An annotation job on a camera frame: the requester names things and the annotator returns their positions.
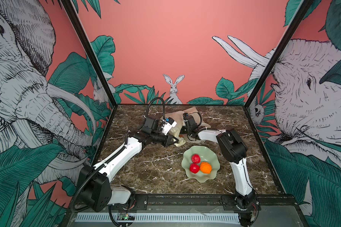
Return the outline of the red apple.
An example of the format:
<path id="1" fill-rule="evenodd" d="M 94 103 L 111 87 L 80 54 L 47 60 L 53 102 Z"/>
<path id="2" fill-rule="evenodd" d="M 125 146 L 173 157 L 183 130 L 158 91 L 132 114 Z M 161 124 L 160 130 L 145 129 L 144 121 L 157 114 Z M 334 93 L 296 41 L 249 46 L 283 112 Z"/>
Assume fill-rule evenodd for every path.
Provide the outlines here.
<path id="1" fill-rule="evenodd" d="M 201 162 L 201 158 L 200 158 L 200 156 L 198 154 L 194 154 L 191 157 L 191 161 L 194 164 L 199 164 Z"/>
<path id="2" fill-rule="evenodd" d="M 196 173 L 199 172 L 200 167 L 199 167 L 199 165 L 197 165 L 195 163 L 191 163 L 191 165 L 189 167 L 189 170 L 190 170 L 191 173 L 196 174 Z"/>

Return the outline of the translucent cream plastic bag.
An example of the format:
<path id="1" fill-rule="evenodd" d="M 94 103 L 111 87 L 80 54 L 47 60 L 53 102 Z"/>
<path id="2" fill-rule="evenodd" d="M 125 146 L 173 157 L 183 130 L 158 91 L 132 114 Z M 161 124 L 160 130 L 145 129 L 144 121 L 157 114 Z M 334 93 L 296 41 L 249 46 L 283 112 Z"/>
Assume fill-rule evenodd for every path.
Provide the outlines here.
<path id="1" fill-rule="evenodd" d="M 183 114 L 184 113 L 188 113 L 189 115 L 191 115 L 195 122 L 197 124 L 200 124 L 201 127 L 207 127 L 210 128 L 211 126 L 207 123 L 204 122 L 204 120 L 200 120 L 200 116 L 198 113 L 200 113 L 200 111 L 196 108 L 196 107 L 191 107 L 188 108 L 186 110 L 183 111 L 176 111 L 176 112 L 172 112 L 172 113 L 166 113 L 165 117 L 166 118 L 172 118 L 177 124 L 175 127 L 171 128 L 171 130 L 169 131 L 169 133 L 171 135 L 173 135 L 175 138 L 177 138 L 179 140 L 178 143 L 175 143 L 176 147 L 180 147 L 182 145 L 184 145 L 186 142 L 189 142 L 190 140 L 187 138 L 183 138 L 181 135 L 186 135 L 187 132 L 181 132 L 181 129 L 183 127 L 186 127 L 186 122 L 183 119 Z"/>

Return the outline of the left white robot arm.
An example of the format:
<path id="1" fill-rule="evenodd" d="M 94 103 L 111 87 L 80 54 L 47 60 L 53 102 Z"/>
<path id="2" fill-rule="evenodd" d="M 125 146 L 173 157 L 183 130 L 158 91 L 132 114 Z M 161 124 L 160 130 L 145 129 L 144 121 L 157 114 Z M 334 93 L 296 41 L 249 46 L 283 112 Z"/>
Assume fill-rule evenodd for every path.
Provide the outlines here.
<path id="1" fill-rule="evenodd" d="M 158 143 L 168 147 L 178 142 L 179 139 L 170 134 L 128 132 L 125 142 L 111 155 L 81 170 L 79 185 L 69 206 L 71 212 L 78 213 L 88 208 L 100 212 L 108 205 L 131 203 L 133 196 L 130 188 L 110 185 L 118 171 L 148 144 Z"/>

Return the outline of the orange fruit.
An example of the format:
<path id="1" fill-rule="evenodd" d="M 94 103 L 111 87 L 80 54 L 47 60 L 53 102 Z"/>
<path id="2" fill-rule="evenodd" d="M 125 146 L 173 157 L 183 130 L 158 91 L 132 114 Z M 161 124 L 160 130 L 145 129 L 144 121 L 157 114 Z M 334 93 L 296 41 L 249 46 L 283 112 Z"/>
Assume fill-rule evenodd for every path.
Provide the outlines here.
<path id="1" fill-rule="evenodd" d="M 212 171 L 212 166 L 207 162 L 202 162 L 199 167 L 200 171 L 204 174 L 210 174 Z"/>

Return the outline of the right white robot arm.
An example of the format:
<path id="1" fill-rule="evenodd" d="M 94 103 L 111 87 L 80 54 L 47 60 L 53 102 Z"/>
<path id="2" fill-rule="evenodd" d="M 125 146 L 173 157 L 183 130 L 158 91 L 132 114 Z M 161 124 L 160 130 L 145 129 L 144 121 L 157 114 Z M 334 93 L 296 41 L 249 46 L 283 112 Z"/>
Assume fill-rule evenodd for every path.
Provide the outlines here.
<path id="1" fill-rule="evenodd" d="M 243 211 L 256 206 L 257 195 L 246 164 L 248 148 L 235 129 L 220 130 L 193 125 L 183 126 L 180 134 L 186 134 L 196 140 L 218 143 L 223 157 L 230 163 L 233 171 L 236 206 Z"/>

